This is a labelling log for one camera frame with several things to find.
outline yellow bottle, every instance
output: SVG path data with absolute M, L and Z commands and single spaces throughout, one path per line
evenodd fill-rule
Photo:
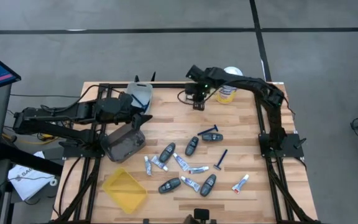
M 236 67 L 227 67 L 224 69 L 225 72 L 242 76 L 242 72 Z M 220 103 L 230 103 L 234 99 L 237 88 L 233 86 L 223 86 L 216 95 L 216 100 Z

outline white lid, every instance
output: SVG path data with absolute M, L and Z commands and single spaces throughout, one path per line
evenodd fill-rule
M 226 68 L 224 68 L 224 71 L 229 73 L 229 74 L 232 74 L 232 75 L 241 75 L 242 76 L 241 70 L 239 70 L 236 67 L 232 67 L 232 66 L 226 67 Z

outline white paper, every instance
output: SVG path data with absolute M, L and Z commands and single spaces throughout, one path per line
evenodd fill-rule
M 41 151 L 36 152 L 34 155 L 41 157 L 42 159 L 45 159 L 44 154 Z M 28 167 L 16 165 L 9 171 L 7 178 L 9 180 L 9 179 L 16 178 L 16 177 L 26 177 L 26 178 L 31 178 L 31 179 L 36 179 L 39 177 L 49 177 L 47 179 L 41 178 L 41 179 L 37 179 L 37 180 L 29 180 L 29 179 L 11 180 L 11 183 L 12 183 L 13 187 L 16 189 L 17 193 L 20 195 L 20 198 L 22 200 L 28 200 L 33 195 L 35 195 L 39 190 L 41 190 L 42 187 L 44 187 L 51 180 L 53 180 L 54 175 L 46 174 L 44 172 L 40 172 L 37 170 L 33 170 Z

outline gray floor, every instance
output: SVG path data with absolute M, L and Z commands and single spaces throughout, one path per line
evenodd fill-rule
M 264 28 L 358 27 L 358 1 L 256 4 Z M 0 0 L 0 29 L 8 30 L 252 26 L 249 2 L 240 0 Z M 308 138 L 304 149 L 319 219 L 358 223 L 358 139 L 349 126 L 358 117 L 358 32 L 263 37 L 272 79 L 285 82 L 297 130 Z M 264 77 L 254 33 L 0 35 L 0 59 L 23 78 L 12 87 L 17 94 L 79 95 L 84 81 L 148 80 L 154 71 L 157 80 L 185 80 L 193 64 L 231 65 Z M 9 109 L 69 102 L 12 97 Z M 12 122 L 8 115 L 6 124 Z M 49 153 L 55 145 L 20 147 Z M 52 203 L 17 204 L 13 223 L 47 222 Z

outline yellow plastic tray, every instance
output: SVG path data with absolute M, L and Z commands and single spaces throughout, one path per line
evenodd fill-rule
M 109 176 L 102 188 L 126 214 L 134 212 L 147 196 L 146 189 L 123 168 Z

